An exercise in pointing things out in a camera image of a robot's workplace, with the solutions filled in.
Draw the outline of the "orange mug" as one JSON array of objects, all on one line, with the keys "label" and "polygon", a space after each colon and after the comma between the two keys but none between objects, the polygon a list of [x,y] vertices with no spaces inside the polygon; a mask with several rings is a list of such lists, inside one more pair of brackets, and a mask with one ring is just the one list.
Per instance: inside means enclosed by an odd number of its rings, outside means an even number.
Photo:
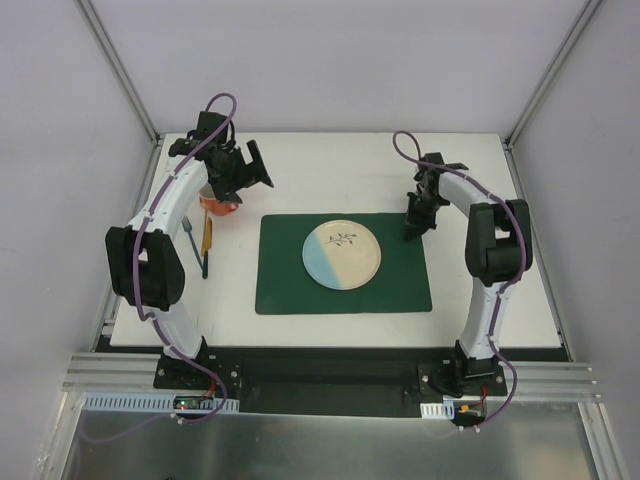
[{"label": "orange mug", "polygon": [[215,216],[226,216],[235,212],[239,205],[234,202],[221,202],[216,199],[212,188],[209,185],[204,186],[199,191],[200,206]]}]

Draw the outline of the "gold knife black handle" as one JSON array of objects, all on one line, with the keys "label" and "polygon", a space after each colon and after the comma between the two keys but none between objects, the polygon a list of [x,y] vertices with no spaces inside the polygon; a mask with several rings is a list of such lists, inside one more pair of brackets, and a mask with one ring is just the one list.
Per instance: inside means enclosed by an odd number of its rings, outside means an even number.
[{"label": "gold knife black handle", "polygon": [[202,240],[202,278],[207,279],[209,275],[209,251],[212,247],[213,240],[213,222],[209,216],[206,216],[204,224],[204,233]]}]

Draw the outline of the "blue fork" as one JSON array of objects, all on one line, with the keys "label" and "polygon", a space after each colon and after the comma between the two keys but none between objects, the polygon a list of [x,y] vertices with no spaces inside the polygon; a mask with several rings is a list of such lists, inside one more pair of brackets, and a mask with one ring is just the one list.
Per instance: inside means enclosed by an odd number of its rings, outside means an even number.
[{"label": "blue fork", "polygon": [[195,243],[192,224],[191,224],[191,222],[190,222],[190,220],[189,220],[189,218],[187,216],[184,216],[182,218],[181,224],[182,224],[182,228],[183,228],[184,232],[188,236],[188,239],[190,241],[190,244],[191,244],[192,250],[194,252],[194,255],[196,256],[197,263],[198,263],[198,265],[199,265],[199,267],[201,269],[201,276],[202,276],[203,279],[206,279],[207,278],[207,272],[206,272],[206,269],[205,269],[204,257],[200,254],[200,251],[199,251],[199,249],[198,249],[198,247],[197,247],[197,245]]}]

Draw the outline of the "dark green placemat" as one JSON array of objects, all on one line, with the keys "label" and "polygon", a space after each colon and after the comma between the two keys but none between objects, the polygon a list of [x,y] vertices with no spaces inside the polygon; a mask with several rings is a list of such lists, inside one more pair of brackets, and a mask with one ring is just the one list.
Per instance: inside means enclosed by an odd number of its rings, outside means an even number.
[{"label": "dark green placemat", "polygon": [[[372,280],[351,290],[327,288],[303,265],[303,243],[331,220],[369,229],[381,248]],[[255,311],[259,315],[413,313],[433,309],[422,240],[404,237],[401,213],[278,214],[261,220]]]}]

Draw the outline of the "cream and blue plate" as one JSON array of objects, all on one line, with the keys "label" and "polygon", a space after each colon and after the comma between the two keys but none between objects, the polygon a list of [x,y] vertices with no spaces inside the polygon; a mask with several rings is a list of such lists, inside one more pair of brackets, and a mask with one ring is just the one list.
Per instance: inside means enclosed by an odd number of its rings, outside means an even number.
[{"label": "cream and blue plate", "polygon": [[318,284],[338,291],[364,286],[377,274],[382,251],[375,235],[350,220],[318,225],[304,240],[302,261]]}]

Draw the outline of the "gold spoon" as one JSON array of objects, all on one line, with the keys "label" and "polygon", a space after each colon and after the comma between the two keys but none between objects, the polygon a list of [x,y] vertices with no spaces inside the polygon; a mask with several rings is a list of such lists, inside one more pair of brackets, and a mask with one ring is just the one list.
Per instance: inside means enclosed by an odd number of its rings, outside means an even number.
[{"label": "gold spoon", "polygon": [[209,213],[207,211],[204,212],[204,228],[203,228],[203,237],[201,244],[201,252],[205,254],[211,247],[211,237],[212,237],[212,224],[209,218]]}]

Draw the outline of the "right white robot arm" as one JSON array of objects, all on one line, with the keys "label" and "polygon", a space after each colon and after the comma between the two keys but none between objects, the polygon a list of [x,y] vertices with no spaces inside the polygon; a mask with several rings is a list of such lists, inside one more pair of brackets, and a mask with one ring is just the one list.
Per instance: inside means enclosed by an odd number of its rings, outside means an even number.
[{"label": "right white robot arm", "polygon": [[437,227],[443,206],[467,219],[464,260],[472,277],[467,320],[449,363],[429,375],[429,385],[454,398],[470,395],[498,374],[499,333],[510,295],[531,268],[531,221],[524,200],[503,200],[439,153],[417,161],[416,190],[408,194],[404,237],[413,240]]}]

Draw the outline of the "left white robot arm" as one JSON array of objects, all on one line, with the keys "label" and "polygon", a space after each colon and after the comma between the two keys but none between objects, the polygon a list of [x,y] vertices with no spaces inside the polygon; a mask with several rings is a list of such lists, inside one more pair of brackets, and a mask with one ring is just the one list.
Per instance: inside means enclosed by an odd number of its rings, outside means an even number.
[{"label": "left white robot arm", "polygon": [[256,141],[239,147],[231,115],[203,111],[197,126],[169,148],[157,188],[124,227],[108,230],[105,243],[114,293],[153,326],[164,353],[181,359],[177,377],[192,389],[205,386],[212,366],[198,356],[204,340],[182,301],[186,272],[174,238],[200,190],[217,203],[238,206],[240,191],[273,184]]}]

